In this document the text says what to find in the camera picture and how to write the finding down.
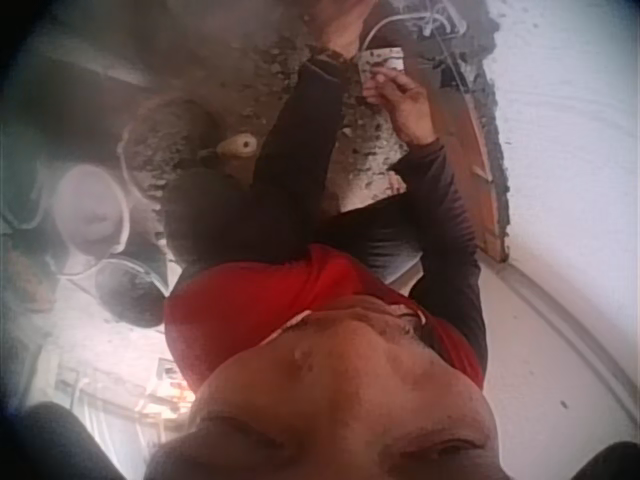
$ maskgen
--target hand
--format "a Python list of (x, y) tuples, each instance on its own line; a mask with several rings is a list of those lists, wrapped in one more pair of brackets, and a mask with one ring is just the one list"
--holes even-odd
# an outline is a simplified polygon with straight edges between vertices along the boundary
[(403, 142), (428, 145), (438, 138), (427, 91), (404, 73), (374, 67), (373, 77), (365, 83), (363, 94), (369, 103), (382, 105)]
[(315, 0), (310, 27), (323, 47), (353, 58), (360, 48), (364, 20), (377, 0)]

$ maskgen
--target damaged wall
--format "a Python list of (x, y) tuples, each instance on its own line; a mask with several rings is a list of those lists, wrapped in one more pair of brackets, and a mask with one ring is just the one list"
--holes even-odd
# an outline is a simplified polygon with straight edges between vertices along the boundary
[(511, 262), (638, 381), (637, 11), (488, 0)]

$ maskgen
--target sleeve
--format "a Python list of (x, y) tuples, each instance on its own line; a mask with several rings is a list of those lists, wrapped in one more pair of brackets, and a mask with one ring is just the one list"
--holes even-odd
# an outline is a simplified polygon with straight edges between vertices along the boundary
[(392, 170), (407, 185), (417, 226), (424, 275), (410, 297), (458, 330), (487, 366), (476, 239), (444, 146), (436, 141), (412, 148)]

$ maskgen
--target red shirt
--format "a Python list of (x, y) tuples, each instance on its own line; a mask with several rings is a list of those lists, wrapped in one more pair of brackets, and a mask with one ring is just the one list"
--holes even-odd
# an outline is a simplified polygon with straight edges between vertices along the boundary
[(307, 259), (285, 265), (229, 263), (200, 274), (167, 299), (167, 344), (197, 392), (216, 368), (259, 345), (296, 315), (350, 295), (370, 295), (421, 312), (439, 353), (482, 388), (477, 356), (452, 325), (386, 286), (349, 255), (324, 245), (312, 245)]

